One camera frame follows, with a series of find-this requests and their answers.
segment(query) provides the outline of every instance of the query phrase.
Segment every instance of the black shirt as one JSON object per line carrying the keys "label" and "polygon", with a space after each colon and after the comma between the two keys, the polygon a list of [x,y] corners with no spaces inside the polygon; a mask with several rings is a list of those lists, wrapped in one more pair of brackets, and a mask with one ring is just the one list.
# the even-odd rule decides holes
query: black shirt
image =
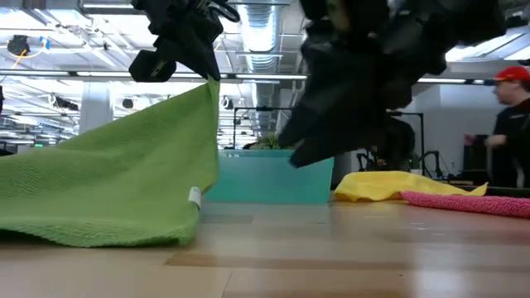
{"label": "black shirt", "polygon": [[530,188],[530,99],[499,113],[494,135],[507,136],[507,143],[493,150],[492,185],[517,187],[520,167]]}

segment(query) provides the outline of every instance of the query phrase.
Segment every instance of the pink towel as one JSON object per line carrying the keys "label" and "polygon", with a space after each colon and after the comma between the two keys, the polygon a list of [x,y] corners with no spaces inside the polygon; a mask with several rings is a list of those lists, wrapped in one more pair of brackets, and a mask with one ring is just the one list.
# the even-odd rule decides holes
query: pink towel
{"label": "pink towel", "polygon": [[472,195],[427,195],[406,191],[402,197],[416,206],[530,219],[530,199]]}

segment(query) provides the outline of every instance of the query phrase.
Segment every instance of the microfiber cloth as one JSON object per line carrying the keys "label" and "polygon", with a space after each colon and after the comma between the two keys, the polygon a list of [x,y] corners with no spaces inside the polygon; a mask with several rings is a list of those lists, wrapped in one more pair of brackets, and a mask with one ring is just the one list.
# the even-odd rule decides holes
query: microfiber cloth
{"label": "microfiber cloth", "polygon": [[0,229],[74,247],[178,242],[195,235],[190,189],[218,178],[219,82],[57,147],[0,158]]}
{"label": "microfiber cloth", "polygon": [[496,196],[427,195],[417,192],[403,192],[402,197],[409,204],[421,207],[530,219],[530,199]]}
{"label": "microfiber cloth", "polygon": [[431,180],[422,175],[403,171],[373,171],[351,173],[335,190],[335,197],[353,202],[359,199],[381,201],[401,199],[401,192],[416,191],[432,195],[484,195],[487,185],[471,192]]}

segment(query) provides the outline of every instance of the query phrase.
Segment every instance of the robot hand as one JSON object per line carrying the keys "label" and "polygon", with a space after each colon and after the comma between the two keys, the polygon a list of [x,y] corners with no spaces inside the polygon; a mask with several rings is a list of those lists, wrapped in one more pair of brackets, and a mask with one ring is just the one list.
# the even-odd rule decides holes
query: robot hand
{"label": "robot hand", "polygon": [[387,111],[405,108],[423,75],[440,75],[452,47],[506,32],[498,0],[406,0],[392,16],[387,0],[301,5],[311,20],[301,47],[311,75],[278,139],[298,144],[296,167],[369,146],[390,161],[407,158],[413,142],[396,154],[392,140],[410,138],[411,128]]}
{"label": "robot hand", "polygon": [[166,82],[176,71],[176,62],[205,79],[220,80],[213,43],[223,32],[219,15],[239,22],[239,14],[227,0],[132,0],[146,13],[149,31],[159,36],[156,51],[140,50],[129,67],[137,82]]}

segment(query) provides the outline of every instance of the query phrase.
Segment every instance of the towel tag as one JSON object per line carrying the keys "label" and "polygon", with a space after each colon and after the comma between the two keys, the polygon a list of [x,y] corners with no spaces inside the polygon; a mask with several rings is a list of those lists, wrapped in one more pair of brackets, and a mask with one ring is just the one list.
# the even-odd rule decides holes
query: towel tag
{"label": "towel tag", "polygon": [[202,193],[198,187],[192,187],[190,189],[190,195],[188,196],[188,201],[193,202],[199,207],[200,210],[200,201],[202,200]]}

